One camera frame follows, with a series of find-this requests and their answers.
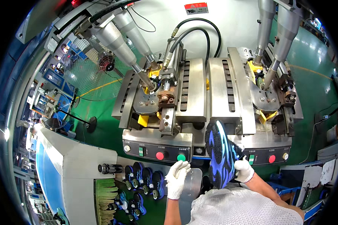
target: hydraulic hose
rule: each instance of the hydraulic hose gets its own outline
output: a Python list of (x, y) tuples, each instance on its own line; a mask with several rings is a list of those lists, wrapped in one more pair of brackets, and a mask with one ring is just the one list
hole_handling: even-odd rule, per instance
[(123, 7), (127, 4), (136, 2), (136, 1), (140, 1), (140, 0), (120, 0), (117, 1), (113, 4), (108, 5), (108, 7), (106, 7), (105, 9), (100, 10), (99, 12), (95, 13), (94, 15), (92, 15), (91, 17), (89, 17), (89, 22), (90, 23), (94, 23), (97, 19), (100, 19), (102, 16), (110, 13), (111, 11), (118, 9), (120, 7)]
[(217, 26), (213, 22), (211, 22), (211, 21), (209, 21), (207, 19), (203, 19), (203, 18), (189, 18), (189, 19), (181, 21), (176, 26), (176, 28), (174, 29), (173, 33), (171, 34), (171, 38), (173, 38), (177, 34), (177, 32), (178, 32), (178, 30), (179, 30), (179, 28), (180, 28), (181, 25), (185, 24), (186, 22), (193, 21), (193, 20), (204, 21), (204, 22), (207, 22), (208, 24), (210, 24), (210, 25), (212, 25), (214, 27), (214, 29), (216, 30), (216, 32), (218, 34), (218, 47), (217, 47), (217, 50), (216, 50), (216, 52), (214, 54), (214, 58), (218, 57), (218, 54), (219, 54), (219, 51), (220, 51), (220, 46), (222, 44), (222, 36), (220, 35), (220, 31), (217, 28)]
[(189, 34), (190, 32), (192, 32), (192, 31), (195, 31), (195, 30), (201, 30), (202, 32), (204, 32), (204, 34), (205, 34), (205, 36), (206, 36), (206, 38), (207, 38), (207, 55), (206, 55), (206, 57), (205, 57), (205, 66), (207, 66), (207, 62), (208, 62), (208, 58), (209, 58), (209, 52), (210, 52), (210, 39), (209, 39), (209, 34), (208, 34), (208, 32), (205, 30), (205, 29), (203, 29), (203, 28), (201, 28), (201, 27), (192, 27), (192, 28), (189, 28), (189, 29), (187, 29), (186, 31), (184, 31), (176, 40), (175, 40), (175, 42), (174, 42), (174, 44), (171, 46), (171, 48), (170, 48), (170, 50), (169, 50), (169, 52), (168, 52), (168, 54), (167, 54), (167, 56), (166, 56), (166, 58), (165, 58), (165, 62), (164, 62), (164, 64), (169, 64), (169, 62), (171, 61), (171, 57), (172, 57), (172, 55), (173, 55), (173, 52), (174, 52), (174, 50), (175, 50), (175, 48), (177, 47), (177, 45), (180, 43), (180, 41), (187, 35), (187, 34)]

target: hand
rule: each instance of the hand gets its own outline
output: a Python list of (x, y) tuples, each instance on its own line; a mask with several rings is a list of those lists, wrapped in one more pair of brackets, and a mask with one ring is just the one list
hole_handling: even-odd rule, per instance
[(242, 183), (250, 181), (254, 175), (254, 169), (249, 165), (249, 162), (245, 158), (246, 156), (243, 157), (243, 160), (234, 162), (234, 168), (238, 170), (236, 173), (237, 178), (235, 178), (235, 180)]
[(168, 198), (172, 200), (179, 199), (184, 188), (184, 181), (187, 173), (190, 171), (188, 161), (177, 161), (171, 166), (168, 174), (165, 176), (168, 187)]

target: yellow line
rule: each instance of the yellow line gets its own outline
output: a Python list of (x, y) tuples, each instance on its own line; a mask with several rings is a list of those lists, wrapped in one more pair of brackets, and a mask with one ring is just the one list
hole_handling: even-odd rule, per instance
[(296, 68), (301, 69), (301, 70), (306, 70), (306, 71), (309, 71), (309, 72), (312, 72), (312, 73), (316, 73), (316, 74), (319, 74), (319, 75), (321, 75), (321, 76), (323, 76), (325, 78), (331, 79), (330, 77), (327, 77), (324, 74), (318, 73), (316, 71), (313, 71), (313, 70), (310, 70), (310, 69), (307, 69), (307, 68), (304, 68), (304, 67), (300, 67), (300, 66), (297, 66), (297, 65), (289, 65), (289, 66), (293, 66), (293, 67), (296, 67)]
[(105, 87), (105, 86), (107, 86), (107, 85), (109, 85), (109, 84), (111, 84), (111, 83), (115, 83), (115, 82), (118, 82), (118, 81), (121, 81), (121, 80), (122, 80), (122, 78), (117, 79), (117, 80), (114, 80), (114, 81), (109, 82), (109, 83), (106, 83), (106, 84), (104, 84), (104, 85), (102, 85), (102, 86), (99, 86), (99, 87), (97, 87), (97, 88), (93, 88), (93, 89), (91, 89), (90, 91), (85, 92), (84, 94), (82, 94), (82, 95), (80, 95), (80, 96), (77, 96), (75, 99), (78, 99), (79, 97), (82, 97), (82, 96), (86, 95), (87, 93), (90, 93), (90, 92), (92, 92), (92, 91), (98, 90), (99, 88)]

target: red button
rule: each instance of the red button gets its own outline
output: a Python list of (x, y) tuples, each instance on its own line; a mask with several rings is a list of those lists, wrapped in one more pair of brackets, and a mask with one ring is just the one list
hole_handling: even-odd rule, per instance
[(272, 163), (272, 162), (274, 162), (275, 161), (275, 155), (271, 155), (270, 157), (269, 157), (269, 163)]
[(164, 158), (164, 154), (162, 152), (157, 152), (155, 156), (158, 160), (162, 160)]

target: electric fan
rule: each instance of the electric fan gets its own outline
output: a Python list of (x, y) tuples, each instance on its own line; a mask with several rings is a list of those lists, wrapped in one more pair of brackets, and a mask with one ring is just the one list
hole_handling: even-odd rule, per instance
[(93, 35), (70, 43), (64, 63), (64, 75), (75, 94), (89, 101), (117, 97), (122, 79), (130, 70)]
[(44, 110), (45, 126), (54, 129), (55, 131), (63, 128), (67, 124), (66, 116), (69, 115), (77, 120), (86, 124), (88, 133), (94, 132), (96, 128), (97, 119), (91, 117), (89, 122), (86, 122), (72, 114), (70, 114), (71, 105), (69, 99), (65, 94), (61, 93), (58, 89), (50, 91), (46, 95), (46, 106)]

